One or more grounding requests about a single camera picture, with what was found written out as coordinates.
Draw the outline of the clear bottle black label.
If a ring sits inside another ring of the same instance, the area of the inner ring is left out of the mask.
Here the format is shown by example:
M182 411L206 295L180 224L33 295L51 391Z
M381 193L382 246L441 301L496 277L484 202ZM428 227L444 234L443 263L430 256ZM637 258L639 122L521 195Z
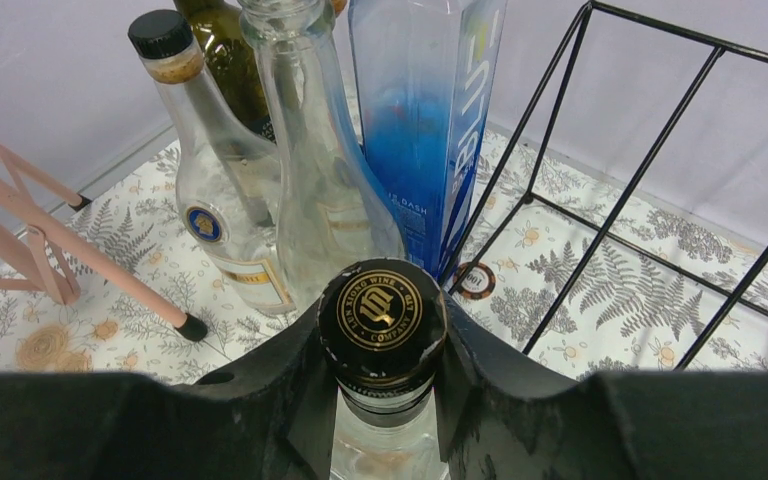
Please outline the clear bottle black label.
M300 313L361 260L405 255L384 188L360 148L329 1L244 1L281 164L277 254Z

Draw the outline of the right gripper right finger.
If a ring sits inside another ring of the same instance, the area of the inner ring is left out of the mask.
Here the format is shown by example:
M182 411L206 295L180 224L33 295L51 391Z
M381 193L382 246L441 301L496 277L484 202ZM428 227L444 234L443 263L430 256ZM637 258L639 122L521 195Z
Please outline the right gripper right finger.
M445 302L438 441L454 479L768 479L768 373L575 381Z

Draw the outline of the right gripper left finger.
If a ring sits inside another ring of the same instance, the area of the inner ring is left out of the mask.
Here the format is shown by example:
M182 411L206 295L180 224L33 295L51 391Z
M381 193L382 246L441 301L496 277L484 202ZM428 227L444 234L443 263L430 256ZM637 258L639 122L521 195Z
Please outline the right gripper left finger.
M324 479L335 407L313 311L193 385L0 372L0 479Z

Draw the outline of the dark green wine bottle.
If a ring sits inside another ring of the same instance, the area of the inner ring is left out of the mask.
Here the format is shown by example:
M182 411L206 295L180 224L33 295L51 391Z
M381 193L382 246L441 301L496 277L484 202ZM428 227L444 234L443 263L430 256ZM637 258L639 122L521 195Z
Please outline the dark green wine bottle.
M201 46L213 78L240 122L273 142L255 56L241 31L241 8L224 0L175 0Z

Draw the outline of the clear bottle gold band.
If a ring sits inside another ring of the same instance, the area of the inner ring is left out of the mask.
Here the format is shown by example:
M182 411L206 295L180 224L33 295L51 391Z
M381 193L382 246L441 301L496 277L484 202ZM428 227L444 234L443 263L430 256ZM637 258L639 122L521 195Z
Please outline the clear bottle gold band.
M276 147L231 112L182 14L150 11L127 35L178 134L186 229L246 305L268 316L293 311L276 251Z

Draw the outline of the blue glass bottle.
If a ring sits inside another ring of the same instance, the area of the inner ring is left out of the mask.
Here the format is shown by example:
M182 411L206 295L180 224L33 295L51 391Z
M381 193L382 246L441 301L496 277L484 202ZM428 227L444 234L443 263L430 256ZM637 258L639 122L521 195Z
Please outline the blue glass bottle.
M365 157L409 260L440 283L470 216L506 10L504 1L349 7Z

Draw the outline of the clear bottle black cap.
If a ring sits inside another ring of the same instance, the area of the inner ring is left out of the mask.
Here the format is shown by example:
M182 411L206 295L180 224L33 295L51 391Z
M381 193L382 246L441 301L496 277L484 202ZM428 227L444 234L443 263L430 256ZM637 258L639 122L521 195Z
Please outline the clear bottle black cap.
M339 388L331 478L448 478L433 382L449 322L434 278L407 260L360 261L328 283L316 316Z

